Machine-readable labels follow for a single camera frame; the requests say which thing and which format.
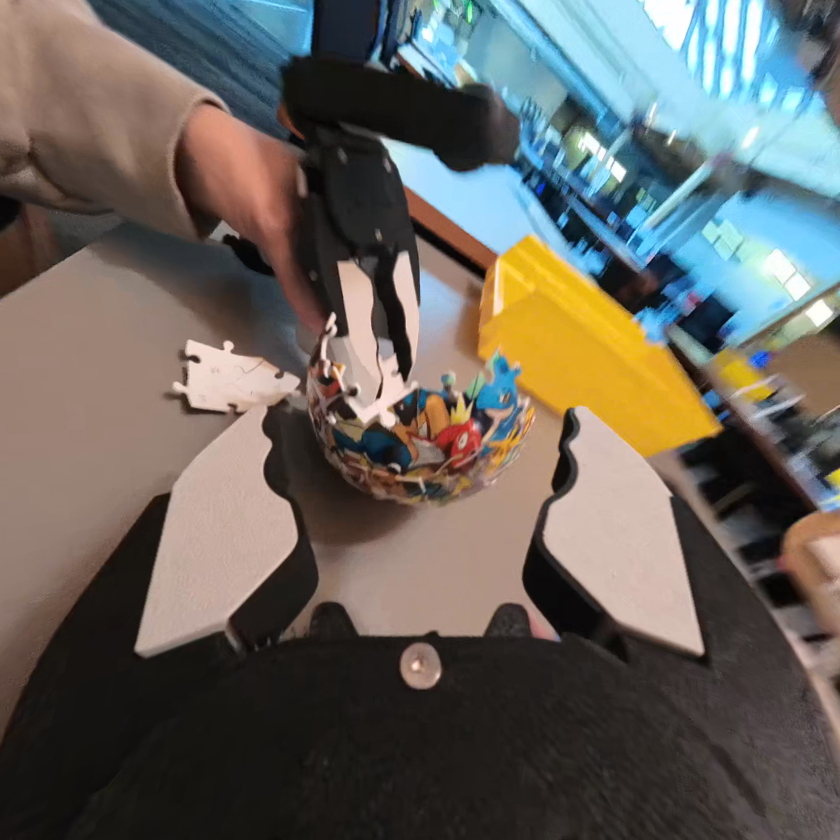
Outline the large paned window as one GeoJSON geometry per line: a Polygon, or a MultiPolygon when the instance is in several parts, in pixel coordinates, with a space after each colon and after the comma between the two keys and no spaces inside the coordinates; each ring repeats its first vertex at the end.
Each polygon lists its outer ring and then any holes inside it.
{"type": "Polygon", "coordinates": [[[807,89],[838,30],[838,2],[641,1],[666,45],[708,93],[772,82],[807,89]]]}

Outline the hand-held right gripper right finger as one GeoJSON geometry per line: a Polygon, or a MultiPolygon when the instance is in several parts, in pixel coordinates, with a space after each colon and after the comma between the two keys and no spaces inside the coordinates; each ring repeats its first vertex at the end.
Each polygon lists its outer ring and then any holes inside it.
{"type": "Polygon", "coordinates": [[[522,582],[552,630],[619,656],[633,637],[703,658],[675,497],[655,469],[576,407],[563,418],[551,488],[522,582]]]}

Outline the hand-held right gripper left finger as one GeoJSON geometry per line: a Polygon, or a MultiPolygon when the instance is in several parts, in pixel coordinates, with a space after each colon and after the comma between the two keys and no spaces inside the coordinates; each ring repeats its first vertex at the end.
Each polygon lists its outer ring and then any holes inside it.
{"type": "Polygon", "coordinates": [[[319,570],[271,413],[248,410],[175,482],[134,643],[142,658],[216,635],[261,647],[314,596],[319,570]]]}

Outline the person's left hand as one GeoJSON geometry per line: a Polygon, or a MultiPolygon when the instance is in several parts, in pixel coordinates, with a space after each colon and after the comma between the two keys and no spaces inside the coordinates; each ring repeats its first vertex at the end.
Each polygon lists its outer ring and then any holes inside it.
{"type": "Polygon", "coordinates": [[[175,180],[190,210],[226,223],[257,247],[300,321],[319,334],[326,316],[297,257],[297,156],[202,103],[191,111],[176,146],[175,180]]]}

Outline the dark storage shelving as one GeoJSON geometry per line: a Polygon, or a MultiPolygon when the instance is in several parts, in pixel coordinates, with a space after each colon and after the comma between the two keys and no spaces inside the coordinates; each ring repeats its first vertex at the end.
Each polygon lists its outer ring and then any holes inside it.
{"type": "Polygon", "coordinates": [[[838,312],[838,198],[636,120],[614,137],[572,99],[519,106],[517,168],[584,270],[710,351],[780,347],[838,312]]]}

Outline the colourful cartoon puzzle ball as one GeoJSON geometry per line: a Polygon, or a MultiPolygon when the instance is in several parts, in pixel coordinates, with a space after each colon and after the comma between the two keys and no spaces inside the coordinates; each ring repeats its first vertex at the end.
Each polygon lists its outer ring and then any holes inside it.
{"type": "Polygon", "coordinates": [[[492,485],[520,456],[535,418],[521,395],[519,362],[496,351],[464,389],[455,374],[437,390],[407,385],[396,357],[381,359],[385,389],[362,406],[346,364],[331,356],[331,314],[308,363],[308,414],[330,465],[380,501],[444,505],[492,485]]]}

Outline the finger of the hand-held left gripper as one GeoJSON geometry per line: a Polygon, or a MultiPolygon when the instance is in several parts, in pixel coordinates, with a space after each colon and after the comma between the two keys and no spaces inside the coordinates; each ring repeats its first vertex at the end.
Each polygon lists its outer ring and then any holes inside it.
{"type": "Polygon", "coordinates": [[[390,339],[404,382],[411,380],[417,359],[420,333],[419,295],[412,258],[407,251],[395,257],[384,284],[384,310],[390,339]]]}
{"type": "Polygon", "coordinates": [[[384,382],[382,354],[374,332],[374,289],[371,279],[354,260],[338,263],[339,290],[346,330],[329,340],[332,361],[343,367],[343,383],[361,407],[373,404],[384,382]]]}

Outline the yellow plastic bin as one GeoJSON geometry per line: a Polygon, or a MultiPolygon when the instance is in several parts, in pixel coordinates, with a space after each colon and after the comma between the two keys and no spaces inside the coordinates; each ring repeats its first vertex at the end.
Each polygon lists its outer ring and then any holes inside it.
{"type": "Polygon", "coordinates": [[[589,409],[645,458],[721,431],[670,350],[533,235],[488,269],[477,342],[482,360],[520,363],[519,384],[546,407],[589,409]]]}

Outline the white puzzle pieces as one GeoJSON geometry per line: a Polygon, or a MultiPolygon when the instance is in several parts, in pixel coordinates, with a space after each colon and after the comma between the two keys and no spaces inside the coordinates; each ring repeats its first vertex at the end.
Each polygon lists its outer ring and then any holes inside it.
{"type": "Polygon", "coordinates": [[[300,380],[263,358],[240,355],[225,341],[221,348],[188,340],[185,343],[185,382],[172,392],[198,411],[237,414],[271,407],[298,391],[300,380]]]}

